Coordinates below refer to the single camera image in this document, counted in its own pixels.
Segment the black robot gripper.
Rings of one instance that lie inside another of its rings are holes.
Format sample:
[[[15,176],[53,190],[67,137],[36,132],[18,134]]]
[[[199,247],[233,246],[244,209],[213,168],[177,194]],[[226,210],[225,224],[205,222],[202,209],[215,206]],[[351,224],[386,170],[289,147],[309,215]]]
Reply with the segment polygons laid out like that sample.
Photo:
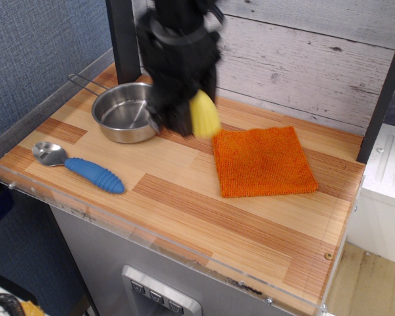
[[[166,128],[192,135],[189,100],[198,90],[215,103],[220,35],[204,26],[207,13],[223,21],[215,1],[155,1],[136,23],[142,62],[153,80],[148,123],[158,134]]]

